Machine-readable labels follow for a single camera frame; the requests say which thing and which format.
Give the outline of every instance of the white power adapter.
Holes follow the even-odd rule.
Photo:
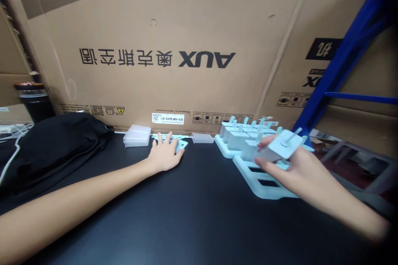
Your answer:
[[[24,129],[25,124],[0,125],[0,134],[13,134]]]

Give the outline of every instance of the blue shelf rack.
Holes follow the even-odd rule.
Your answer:
[[[383,104],[398,104],[398,98],[347,94],[338,92],[373,39],[392,25],[387,14],[382,14],[382,0],[366,0],[335,56],[325,70],[322,80],[315,88],[293,131],[302,128],[301,135],[309,136],[311,130],[324,114],[332,98],[371,101]],[[310,138],[306,145],[311,146]]]

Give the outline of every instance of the cardboard box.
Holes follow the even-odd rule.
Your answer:
[[[380,34],[348,76],[341,92],[398,97],[393,29]],[[334,99],[316,128],[324,133],[397,159],[398,106]]]
[[[7,8],[0,7],[0,121],[21,119],[11,111],[15,111],[13,105],[20,104],[15,83],[31,82],[28,74],[30,66],[25,58],[22,45],[17,33],[10,22]]]
[[[7,12],[0,7],[0,74],[26,75],[30,67]]]
[[[20,104],[14,84],[31,81],[30,75],[0,75],[0,107]]]
[[[364,0],[9,2],[59,113],[217,133],[231,115],[291,128]]]
[[[10,125],[16,123],[32,123],[33,120],[29,115],[24,104],[15,104],[0,108],[0,125]]]

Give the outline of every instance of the finger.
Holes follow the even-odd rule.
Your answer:
[[[271,135],[268,137],[263,138],[260,143],[257,144],[257,146],[260,149],[263,149],[265,147],[267,147],[273,140],[275,140],[277,138],[278,135]]]
[[[290,163],[291,164],[299,164],[303,158],[309,156],[311,158],[313,155],[311,152],[305,150],[303,147],[299,146],[293,154],[290,156]]]
[[[166,138],[165,138],[165,144],[170,143],[170,137],[171,137],[171,135],[172,135],[172,132],[169,132],[169,133],[167,134],[167,136],[166,136]]]
[[[161,146],[162,144],[163,144],[162,134],[158,132],[158,146]]]
[[[177,143],[179,142],[180,140],[178,140],[178,139],[173,139],[173,141],[171,141],[171,143],[170,143],[170,145],[171,145],[171,148],[175,151],[175,148],[177,147]]]
[[[277,165],[270,161],[266,161],[265,159],[262,159],[260,157],[257,157],[255,159],[256,164],[262,168],[266,173],[274,177],[276,180],[278,180],[280,183],[285,184],[286,179],[289,177],[289,173],[286,172],[285,170],[282,170],[279,168]]]
[[[177,163],[180,162],[180,159],[181,159],[182,155],[184,154],[184,152],[185,152],[185,149],[184,149],[184,148],[178,150],[177,154],[175,155],[175,157],[176,157],[176,159],[177,159],[177,161],[178,161]]]

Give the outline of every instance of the white cable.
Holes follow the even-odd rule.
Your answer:
[[[17,156],[19,150],[21,149],[21,147],[18,145],[19,139],[22,138],[28,131],[29,129],[33,126],[32,124],[26,125],[20,132],[21,135],[17,138],[17,140],[15,141],[15,147],[17,148],[17,150],[15,150],[14,154],[11,156],[11,158],[8,160],[8,162],[6,163],[3,172],[1,172],[1,176],[0,176],[0,185],[3,182],[4,176],[5,176],[5,172],[7,172],[8,167],[10,166],[11,162],[14,160],[14,158]]]

